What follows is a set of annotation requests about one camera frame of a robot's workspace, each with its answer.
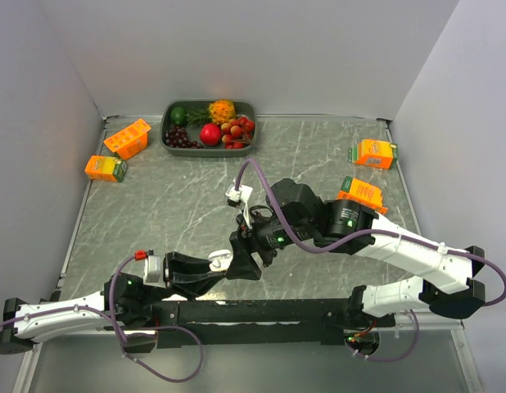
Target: tray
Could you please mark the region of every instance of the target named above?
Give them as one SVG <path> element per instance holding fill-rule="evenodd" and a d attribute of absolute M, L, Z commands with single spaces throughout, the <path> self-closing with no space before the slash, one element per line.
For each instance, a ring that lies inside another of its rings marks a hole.
<path fill-rule="evenodd" d="M 204 145 L 203 149 L 182 149 L 177 147 L 169 147 L 164 143 L 164 133 L 171 128 L 171 122 L 169 120 L 169 115 L 171 111 L 176 106 L 183 106 L 187 110 L 189 109 L 204 109 L 209 106 L 212 102 L 217 100 L 181 100 L 175 101 L 169 104 L 169 106 L 165 109 L 164 116 L 162 117 L 162 123 L 160 124 L 160 143 L 165 150 L 167 150 L 173 156 L 183 156 L 183 157 L 243 157 L 247 156 L 253 146 L 256 143 L 257 138 L 259 137 L 259 132 L 256 129 L 255 134 L 253 136 L 253 141 L 250 145 L 243 147 L 242 149 L 224 149 L 224 145 L 221 143 L 215 147 L 209 147 Z M 249 120 L 255 121 L 256 123 L 256 113 L 255 108 L 244 101 L 233 101 L 235 106 L 235 111 L 237 112 L 237 117 L 245 116 Z M 199 135 L 201 133 L 202 125 L 187 125 L 185 127 L 187 135 L 191 141 L 200 142 Z"/>

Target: green fruit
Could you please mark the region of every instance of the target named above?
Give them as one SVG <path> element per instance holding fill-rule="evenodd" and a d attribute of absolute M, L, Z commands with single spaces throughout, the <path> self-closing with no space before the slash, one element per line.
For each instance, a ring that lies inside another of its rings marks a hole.
<path fill-rule="evenodd" d="M 171 111 L 171 123 L 175 125 L 185 125 L 187 122 L 187 112 L 181 106 L 177 106 Z"/>

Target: red connector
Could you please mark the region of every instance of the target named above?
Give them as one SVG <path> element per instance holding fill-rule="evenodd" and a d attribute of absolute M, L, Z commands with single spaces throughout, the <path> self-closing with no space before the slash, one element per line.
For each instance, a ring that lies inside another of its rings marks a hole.
<path fill-rule="evenodd" d="M 135 260 L 145 260 L 147 253 L 144 250 L 135 251 Z"/>

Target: orange and green box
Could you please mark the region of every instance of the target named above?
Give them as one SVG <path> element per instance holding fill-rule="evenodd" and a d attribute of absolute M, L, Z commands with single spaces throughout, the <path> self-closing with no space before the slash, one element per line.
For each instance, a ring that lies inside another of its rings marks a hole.
<path fill-rule="evenodd" d="M 85 173 L 93 180 L 120 183 L 127 171 L 128 165 L 120 158 L 92 156 L 86 165 Z"/>
<path fill-rule="evenodd" d="M 119 131 L 104 141 L 106 147 L 116 156 L 128 160 L 147 146 L 147 131 L 151 126 L 138 119 L 129 127 Z"/>
<path fill-rule="evenodd" d="M 348 161 L 373 168 L 390 169 L 395 165 L 398 155 L 399 149 L 394 143 L 364 139 L 349 150 Z"/>
<path fill-rule="evenodd" d="M 346 176 L 337 199 L 350 199 L 366 205 L 379 212 L 381 215 L 387 213 L 387 207 L 382 206 L 382 190 L 372 184 Z"/>

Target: marble tabletop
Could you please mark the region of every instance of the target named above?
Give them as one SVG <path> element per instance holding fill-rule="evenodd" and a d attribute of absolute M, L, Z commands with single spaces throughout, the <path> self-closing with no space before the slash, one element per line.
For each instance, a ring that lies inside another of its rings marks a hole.
<path fill-rule="evenodd" d="M 136 119 L 106 122 L 112 135 Z M 116 265 L 135 250 L 153 249 L 206 258 L 230 248 L 237 210 L 224 203 L 244 158 L 175 157 L 160 144 L 160 119 L 152 126 L 146 150 L 128 160 L 122 183 L 94 181 L 66 271 L 61 300 L 98 291 Z M 306 183 L 325 199 L 335 198 L 345 176 L 380 187 L 387 217 L 415 231 L 413 213 L 397 168 L 372 169 L 347 161 L 348 149 L 364 138 L 387 140 L 386 123 L 375 120 L 261 119 L 252 156 L 271 184 L 282 178 Z M 110 155 L 103 147 L 103 155 Z M 254 188 L 253 202 L 264 192 L 253 169 L 243 183 Z M 133 263 L 129 273 L 142 274 Z M 316 299 L 350 295 L 360 284 L 381 285 L 409 277 L 405 271 L 362 257 L 311 255 L 296 246 L 278 252 L 259 281 L 222 281 L 205 299 Z"/>

